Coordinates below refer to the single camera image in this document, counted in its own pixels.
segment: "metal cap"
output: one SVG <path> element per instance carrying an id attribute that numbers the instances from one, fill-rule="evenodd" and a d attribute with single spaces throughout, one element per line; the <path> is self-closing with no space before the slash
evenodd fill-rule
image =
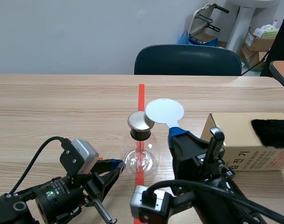
<path id="1" fill-rule="evenodd" d="M 150 120 L 145 111 L 136 111 L 128 117 L 128 126 L 136 132 L 148 132 L 155 123 Z"/>
<path id="2" fill-rule="evenodd" d="M 137 141 L 145 141 L 151 135 L 151 128 L 155 123 L 150 120 L 144 111 L 137 111 L 128 117 L 128 126 L 131 128 L 131 136 Z"/>

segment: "floor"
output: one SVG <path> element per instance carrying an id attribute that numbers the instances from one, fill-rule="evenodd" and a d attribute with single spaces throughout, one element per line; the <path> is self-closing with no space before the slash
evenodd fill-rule
<path id="1" fill-rule="evenodd" d="M 243 66 L 241 72 L 244 73 L 247 71 L 247 67 Z M 248 71 L 244 76 L 260 76 L 260 72 L 258 71 Z"/>

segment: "white round card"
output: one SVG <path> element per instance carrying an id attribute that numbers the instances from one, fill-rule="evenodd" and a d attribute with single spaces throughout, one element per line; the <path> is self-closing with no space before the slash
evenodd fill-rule
<path id="1" fill-rule="evenodd" d="M 184 116 L 183 106 L 172 99 L 156 99 L 146 106 L 146 116 L 159 124 L 166 124 L 169 128 L 178 127 L 178 121 Z"/>

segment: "silver lid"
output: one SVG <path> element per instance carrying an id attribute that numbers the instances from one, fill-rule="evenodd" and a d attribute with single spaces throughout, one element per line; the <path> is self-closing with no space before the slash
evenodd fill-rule
<path id="1" fill-rule="evenodd" d="M 155 123 L 150 120 L 145 111 L 136 111 L 128 117 L 128 126 L 136 132 L 150 131 Z"/>

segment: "black brush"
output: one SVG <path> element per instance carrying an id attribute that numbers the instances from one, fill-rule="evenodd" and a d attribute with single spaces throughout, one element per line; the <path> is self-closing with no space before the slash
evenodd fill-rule
<path id="1" fill-rule="evenodd" d="M 251 125 L 264 146 L 284 148 L 284 120 L 255 119 Z"/>

